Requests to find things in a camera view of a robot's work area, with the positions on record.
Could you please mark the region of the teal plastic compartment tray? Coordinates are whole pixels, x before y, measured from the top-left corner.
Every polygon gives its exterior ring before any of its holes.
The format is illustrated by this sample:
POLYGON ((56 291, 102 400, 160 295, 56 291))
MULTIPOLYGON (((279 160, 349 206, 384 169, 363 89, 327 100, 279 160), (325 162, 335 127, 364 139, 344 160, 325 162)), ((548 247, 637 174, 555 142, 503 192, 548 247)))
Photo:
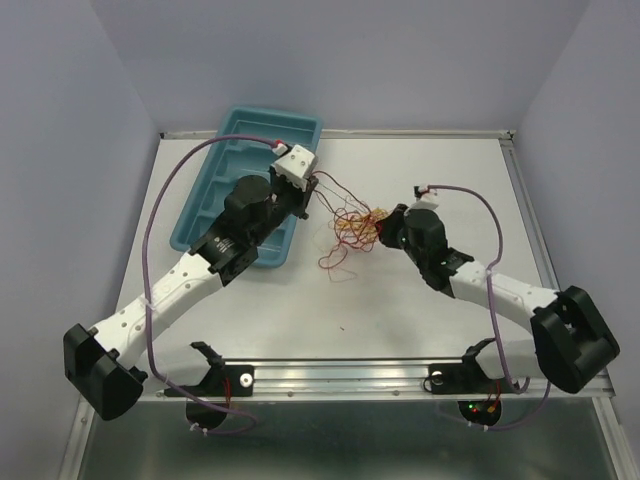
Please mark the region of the teal plastic compartment tray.
MULTIPOLYGON (((284 110, 238 106, 231 108, 218 134, 254 136, 299 144, 317 150, 323 120, 284 110)), ((222 212, 224 198, 247 175, 269 177, 275 159, 269 147, 245 140, 229 140, 209 147, 205 160, 171 234, 171 248, 185 252, 222 212)))

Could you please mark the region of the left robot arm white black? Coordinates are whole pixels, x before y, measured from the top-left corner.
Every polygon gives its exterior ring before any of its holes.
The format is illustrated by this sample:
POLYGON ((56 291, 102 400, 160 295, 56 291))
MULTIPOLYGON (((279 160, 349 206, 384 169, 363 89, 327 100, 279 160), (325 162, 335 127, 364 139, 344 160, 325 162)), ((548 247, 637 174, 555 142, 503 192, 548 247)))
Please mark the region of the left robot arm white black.
POLYGON ((63 336, 64 373, 101 419, 131 409, 147 372, 136 364, 153 341, 189 309, 242 274, 258 248, 291 215, 306 218, 318 184, 312 171, 273 164, 269 178, 240 178, 209 229, 156 283, 112 316, 90 328, 72 326, 63 336))

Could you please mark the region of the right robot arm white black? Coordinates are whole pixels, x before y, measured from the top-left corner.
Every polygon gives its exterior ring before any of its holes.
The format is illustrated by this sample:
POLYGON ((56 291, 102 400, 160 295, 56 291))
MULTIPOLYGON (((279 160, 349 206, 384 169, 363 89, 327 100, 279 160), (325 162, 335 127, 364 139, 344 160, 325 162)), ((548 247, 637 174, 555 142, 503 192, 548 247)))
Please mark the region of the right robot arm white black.
POLYGON ((526 340, 499 333, 470 347, 460 366, 463 384, 482 390, 494 380, 545 379, 576 394, 620 354, 620 346, 588 292, 537 287, 495 273, 449 246, 432 210, 399 204, 376 224, 379 241, 403 251, 434 291, 488 310, 524 329, 526 340))

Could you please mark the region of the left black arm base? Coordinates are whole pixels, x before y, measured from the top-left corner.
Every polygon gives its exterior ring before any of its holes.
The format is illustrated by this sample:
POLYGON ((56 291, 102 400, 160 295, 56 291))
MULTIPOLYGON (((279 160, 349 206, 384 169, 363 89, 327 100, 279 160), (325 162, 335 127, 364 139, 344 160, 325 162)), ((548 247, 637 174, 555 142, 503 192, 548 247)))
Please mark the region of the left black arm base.
POLYGON ((234 407, 232 400, 253 395, 255 367, 251 364, 228 364, 203 341, 192 342, 190 347, 207 362, 207 369, 200 380, 191 380, 180 386, 188 392, 185 417, 190 429, 204 436, 238 435, 253 430, 258 424, 257 418, 234 407), (242 417, 248 424, 223 430, 223 423, 232 416, 242 417))

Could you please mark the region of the aluminium mounting rail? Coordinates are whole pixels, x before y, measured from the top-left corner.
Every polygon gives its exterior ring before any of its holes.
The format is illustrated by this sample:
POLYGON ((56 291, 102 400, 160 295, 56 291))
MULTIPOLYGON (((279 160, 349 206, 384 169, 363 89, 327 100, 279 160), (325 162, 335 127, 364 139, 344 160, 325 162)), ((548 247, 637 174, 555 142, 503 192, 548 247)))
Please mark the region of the aluminium mounting rail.
MULTIPOLYGON (((182 386, 197 386, 210 365, 204 356, 166 356, 156 360, 158 370, 182 386)), ((481 399, 489 384, 472 381, 459 359, 409 358, 386 360, 256 360, 227 359, 231 397, 238 402, 320 402, 481 399)), ((599 373, 579 393, 552 387, 550 398, 612 398, 612 382, 599 373)))

